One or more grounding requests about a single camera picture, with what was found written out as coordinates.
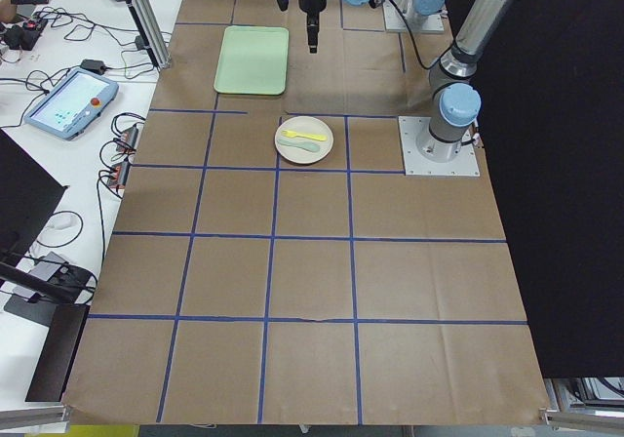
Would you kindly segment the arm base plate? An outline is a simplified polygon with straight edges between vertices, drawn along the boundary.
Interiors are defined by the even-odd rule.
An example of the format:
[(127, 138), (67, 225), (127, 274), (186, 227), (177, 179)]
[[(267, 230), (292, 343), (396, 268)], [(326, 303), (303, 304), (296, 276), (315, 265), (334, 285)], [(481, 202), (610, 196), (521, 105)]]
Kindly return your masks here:
[(390, 0), (383, 5), (385, 30), (388, 32), (411, 31), (423, 34), (442, 34), (445, 30), (442, 13), (446, 0)]
[(470, 133), (466, 131), (455, 143), (445, 143), (431, 135), (429, 122), (429, 117), (398, 117), (405, 175), (478, 177), (481, 173)]

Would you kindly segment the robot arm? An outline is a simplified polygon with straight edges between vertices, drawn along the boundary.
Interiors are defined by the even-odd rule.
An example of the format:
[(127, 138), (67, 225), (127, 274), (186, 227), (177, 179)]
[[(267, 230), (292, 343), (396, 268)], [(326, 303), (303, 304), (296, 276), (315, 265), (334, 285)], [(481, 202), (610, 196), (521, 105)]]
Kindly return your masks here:
[[(391, 0), (343, 0), (352, 6), (373, 8)], [(476, 120), (481, 98), (469, 84), (494, 30), (515, 0), (475, 0), (448, 50), (434, 62), (430, 85), (434, 108), (428, 126), (416, 138), (426, 159), (452, 161), (465, 145), (466, 130)]]

